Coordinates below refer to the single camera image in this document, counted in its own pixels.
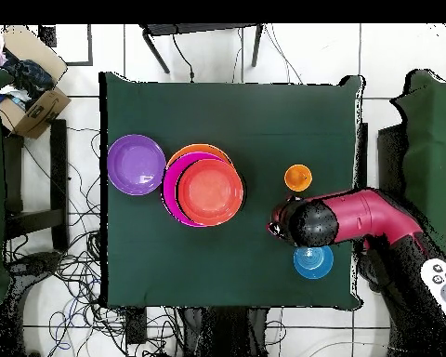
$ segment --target magenta plate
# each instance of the magenta plate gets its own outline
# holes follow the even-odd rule
[[[179,222],[192,227],[206,227],[201,224],[195,223],[188,219],[186,215],[180,209],[177,202],[177,182],[182,173],[193,163],[203,159],[215,159],[220,162],[222,160],[212,153],[206,152],[191,152],[180,156],[174,163],[168,167],[164,173],[164,181],[162,183],[162,202],[166,210]]]

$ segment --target tiled floor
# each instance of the tiled floor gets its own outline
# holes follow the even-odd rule
[[[72,31],[72,26],[59,26],[61,35]],[[407,72],[414,68],[431,68],[446,79],[446,26],[439,24],[274,24],[277,39],[299,73],[303,83],[337,84],[346,75],[361,74],[366,88],[362,105],[362,118],[369,125],[368,184],[378,185],[376,160],[376,132],[380,128],[400,122],[400,115],[388,102],[398,96],[403,88]],[[98,178],[98,158],[92,151],[91,139],[99,129],[98,72],[112,71],[133,81],[188,82],[189,67],[178,55],[171,37],[156,37],[155,45],[171,70],[165,74],[141,37],[137,25],[92,25],[92,66],[70,66],[59,81],[59,88],[72,98],[71,104],[60,115],[68,126],[70,167],[70,223],[78,213],[88,210],[86,194]],[[85,29],[76,27],[72,36],[60,39],[57,51],[67,61],[87,60],[87,42],[83,41]],[[284,60],[263,33],[256,68],[251,67],[255,28],[244,30],[244,82],[286,82]],[[236,30],[210,33],[192,33],[177,36],[177,42],[192,64],[195,82],[230,83],[233,77],[235,56],[240,48]],[[234,80],[241,82],[241,56],[238,58]],[[291,81],[296,82],[291,70]],[[43,168],[49,169],[49,132],[39,140],[27,140],[26,144]],[[98,136],[93,141],[98,152]],[[25,209],[49,208],[47,192],[49,180],[37,168],[30,155],[24,151],[23,195]],[[94,183],[89,199],[99,203],[99,184]],[[84,216],[87,230],[98,228],[98,218]],[[83,223],[71,226],[71,237],[82,233]],[[16,239],[13,245],[22,240]],[[85,247],[78,243],[73,251],[79,253]],[[31,253],[50,250],[49,231],[39,231],[30,236],[30,242],[22,250]],[[387,308],[380,296],[373,293],[361,278],[357,291],[363,306],[354,312],[331,309],[284,309],[282,322],[286,326],[281,346],[268,345],[269,357],[383,357],[388,341]],[[55,311],[69,308],[72,299],[67,287],[56,278],[49,278],[34,287],[28,296],[24,322],[26,345],[29,350],[39,350],[44,355],[55,346],[48,330],[49,319]],[[149,319],[161,314],[161,309],[149,310]],[[277,321],[280,309],[269,312],[268,321]],[[59,319],[51,330],[57,330]],[[150,331],[161,335],[164,318],[152,322]],[[53,357],[75,357],[75,353],[90,335],[84,322],[74,321],[66,341],[72,349],[57,349]],[[284,335],[284,329],[271,324],[267,329],[267,343]],[[93,334],[79,357],[124,357],[102,333]],[[165,348],[173,352],[175,342],[168,339]],[[138,348],[141,354],[144,346]],[[135,347],[130,348],[133,354]]]

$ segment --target remote control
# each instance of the remote control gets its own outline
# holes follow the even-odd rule
[[[446,262],[439,258],[425,261],[421,278],[446,315]]]

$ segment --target table leg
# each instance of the table leg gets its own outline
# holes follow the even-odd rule
[[[159,51],[157,50],[157,48],[155,47],[155,45],[153,44],[153,42],[151,41],[151,38],[149,37],[149,35],[146,33],[146,31],[142,31],[142,37],[144,37],[144,41],[147,43],[147,45],[149,46],[149,49],[152,51],[153,56],[155,56],[155,58],[159,61],[160,65],[162,66],[162,68],[164,69],[164,71],[166,73],[170,73],[170,70],[168,70],[167,65],[165,64],[164,60],[162,59],[162,56],[160,56]]]
[[[261,34],[263,33],[263,24],[258,23],[256,26],[256,33],[255,33],[255,48],[253,49],[253,61],[251,65],[253,67],[257,64],[257,54],[259,53],[259,43],[261,42]]]

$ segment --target small orange bowl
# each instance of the small orange bowl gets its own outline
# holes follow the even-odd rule
[[[294,192],[302,192],[312,182],[312,174],[305,165],[291,165],[284,174],[284,182]]]

